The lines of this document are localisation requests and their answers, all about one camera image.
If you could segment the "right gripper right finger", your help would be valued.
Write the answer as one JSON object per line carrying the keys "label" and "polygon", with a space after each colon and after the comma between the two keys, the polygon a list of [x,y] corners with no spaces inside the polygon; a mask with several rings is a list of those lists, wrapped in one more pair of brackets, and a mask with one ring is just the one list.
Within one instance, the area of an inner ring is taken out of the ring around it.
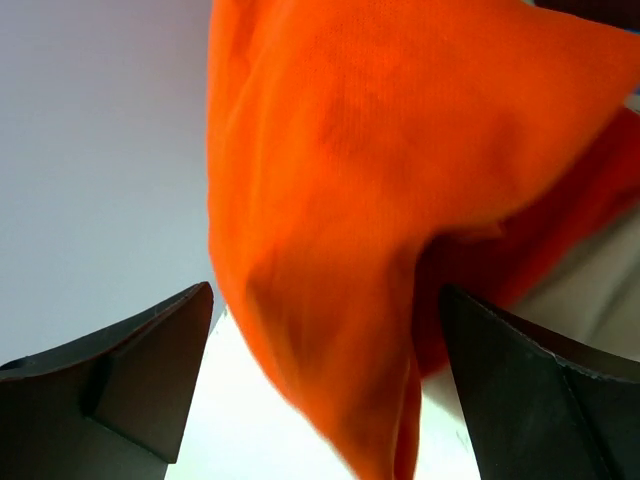
{"label": "right gripper right finger", "polygon": [[454,286],[439,312],[481,478],[638,478],[638,362]]}

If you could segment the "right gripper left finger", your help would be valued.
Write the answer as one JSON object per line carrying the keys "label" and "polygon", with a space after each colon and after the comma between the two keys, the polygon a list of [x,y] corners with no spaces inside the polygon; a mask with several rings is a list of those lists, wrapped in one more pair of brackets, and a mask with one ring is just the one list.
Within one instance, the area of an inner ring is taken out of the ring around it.
{"label": "right gripper left finger", "polygon": [[164,478],[179,455],[213,304],[210,284],[195,284],[2,365],[2,478]]}

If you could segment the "orange t shirt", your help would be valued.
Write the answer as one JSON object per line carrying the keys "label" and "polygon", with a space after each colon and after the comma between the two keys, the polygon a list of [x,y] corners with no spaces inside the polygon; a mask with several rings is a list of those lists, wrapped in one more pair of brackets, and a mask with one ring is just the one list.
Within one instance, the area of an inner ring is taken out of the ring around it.
{"label": "orange t shirt", "polygon": [[635,1],[217,1],[209,250],[266,377],[360,479],[414,476],[420,256],[547,193],[639,85]]}

